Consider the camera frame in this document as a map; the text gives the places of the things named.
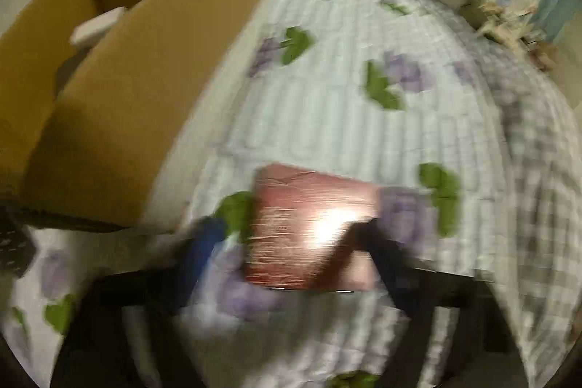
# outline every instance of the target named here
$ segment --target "glossy red package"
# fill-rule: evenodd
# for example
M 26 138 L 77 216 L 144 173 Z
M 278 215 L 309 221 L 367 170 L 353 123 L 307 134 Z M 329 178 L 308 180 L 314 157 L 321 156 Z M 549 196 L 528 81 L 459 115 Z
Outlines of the glossy red package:
M 286 165 L 258 172 L 246 279 L 274 288 L 358 291 L 378 276 L 348 232 L 378 215 L 378 188 Z

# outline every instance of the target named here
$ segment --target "plaid blanket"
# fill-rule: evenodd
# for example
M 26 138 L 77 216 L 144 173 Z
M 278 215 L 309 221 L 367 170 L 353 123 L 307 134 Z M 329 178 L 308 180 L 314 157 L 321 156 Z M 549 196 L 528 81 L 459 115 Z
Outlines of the plaid blanket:
M 501 112 L 513 176 L 519 308 L 513 330 L 530 386 L 542 387 L 571 349 L 582 288 L 582 153 L 571 108 L 534 67 L 424 0 L 471 52 Z

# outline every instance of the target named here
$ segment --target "bedsheet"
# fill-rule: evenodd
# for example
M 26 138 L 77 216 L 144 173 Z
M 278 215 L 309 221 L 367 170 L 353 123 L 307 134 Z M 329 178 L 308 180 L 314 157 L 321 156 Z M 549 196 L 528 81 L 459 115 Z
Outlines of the bedsheet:
M 501 112 L 473 52 L 438 6 L 273 1 L 248 92 L 231 131 L 210 154 L 186 221 L 251 189 L 257 168 L 273 161 L 416 190 L 418 165 L 440 163 L 461 182 L 459 230 L 433 240 L 421 257 L 439 271 L 493 281 L 502 307 L 517 320 L 516 230 L 508 205 L 514 190 Z M 301 34 L 309 46 L 286 64 L 278 46 Z M 397 107 L 366 88 L 369 61 L 390 78 Z M 406 324 L 385 291 L 292 292 L 280 311 L 243 321 L 223 312 L 212 270 L 232 245 L 214 257 L 179 318 L 209 386 L 322 386 L 355 369 L 381 373 Z M 455 317 L 451 309 L 437 312 L 420 386 L 438 383 Z
M 313 41 L 300 58 L 285 65 L 264 53 L 295 26 Z M 569 351 L 582 275 L 578 131 L 554 85 L 432 0 L 276 0 L 265 37 L 188 218 L 251 189 L 272 161 L 415 189 L 418 164 L 441 163 L 462 183 L 459 234 L 423 257 L 440 271 L 487 276 L 530 386 L 543 386 Z M 395 58 L 405 66 L 392 76 Z M 365 87 L 369 60 L 396 82 L 402 110 L 384 109 L 390 101 Z M 406 323 L 381 289 L 292 294 L 285 309 L 241 321 L 221 312 L 209 281 L 180 323 L 210 386 L 322 386 L 345 371 L 380 373 Z M 435 317 L 420 386 L 438 383 L 454 323 L 449 309 Z

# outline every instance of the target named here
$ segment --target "open cardboard box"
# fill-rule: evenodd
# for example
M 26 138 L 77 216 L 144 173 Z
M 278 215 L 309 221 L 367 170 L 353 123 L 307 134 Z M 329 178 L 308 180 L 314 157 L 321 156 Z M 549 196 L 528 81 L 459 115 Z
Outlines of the open cardboard box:
M 24 221 L 172 231 L 228 119 L 268 0 L 33 0 L 0 38 L 0 191 Z M 129 12 L 79 64 L 74 27 Z

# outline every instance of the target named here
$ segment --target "dark object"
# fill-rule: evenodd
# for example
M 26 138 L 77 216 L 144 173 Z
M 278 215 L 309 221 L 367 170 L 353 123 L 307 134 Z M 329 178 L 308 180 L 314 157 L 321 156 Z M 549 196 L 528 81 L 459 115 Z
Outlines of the dark object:
M 187 306 L 214 247 L 224 240 L 225 235 L 224 221 L 207 217 L 197 226 L 196 237 L 183 244 L 176 257 L 178 264 L 167 271 L 160 282 L 164 295 L 161 304 L 169 315 Z
M 500 352 L 501 360 L 508 357 L 519 359 L 513 339 L 506 337 L 507 324 L 486 283 L 447 273 L 417 271 L 417 274 L 421 289 L 418 310 L 386 362 L 376 388 L 416 388 L 426 359 L 437 306 L 459 308 L 449 355 L 438 385 L 440 388 L 475 384 L 476 380 L 466 374 L 478 373 L 470 370 L 487 360 L 491 349 Z M 523 368 L 516 377 L 523 382 L 520 386 L 527 386 Z
M 164 388 L 204 388 L 171 319 L 150 289 L 156 272 L 114 275 L 96 281 L 81 302 L 60 349 L 51 388 L 145 388 L 129 348 L 123 307 L 145 310 L 150 349 Z
M 6 206 L 0 205 L 0 272 L 21 278 L 35 253 L 24 226 Z
M 0 380 L 10 388 L 38 388 L 0 334 Z
M 124 228 L 117 224 L 109 224 L 82 217 L 65 216 L 36 209 L 15 208 L 14 214 L 24 224 L 38 228 L 58 228 L 95 233 L 115 232 Z
M 406 264 L 403 249 L 382 235 L 377 222 L 372 219 L 354 224 L 357 240 L 372 257 L 394 306 L 413 317 L 420 308 L 420 282 L 414 269 Z

